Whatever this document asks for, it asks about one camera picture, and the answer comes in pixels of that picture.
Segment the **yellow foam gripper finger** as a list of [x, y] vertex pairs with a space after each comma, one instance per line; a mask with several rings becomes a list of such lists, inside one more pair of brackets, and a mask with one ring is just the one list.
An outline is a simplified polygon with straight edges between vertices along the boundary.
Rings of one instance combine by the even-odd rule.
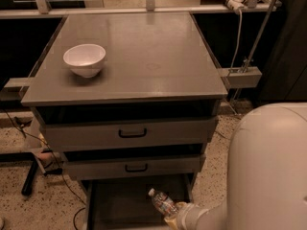
[[[179, 210], [181, 210], [186, 205], [187, 205], [186, 202], [178, 202], [176, 204], [176, 206], [178, 207]], [[172, 230], [178, 230], [178, 228], [177, 228], [177, 216], [165, 217], [164, 221], [168, 224], [168, 226]]]

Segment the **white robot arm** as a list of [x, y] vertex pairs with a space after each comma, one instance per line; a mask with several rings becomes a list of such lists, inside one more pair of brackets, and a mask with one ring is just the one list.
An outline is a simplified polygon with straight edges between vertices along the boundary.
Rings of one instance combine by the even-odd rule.
[[226, 200], [178, 206], [171, 230], [307, 230], [307, 103], [250, 111], [231, 137]]

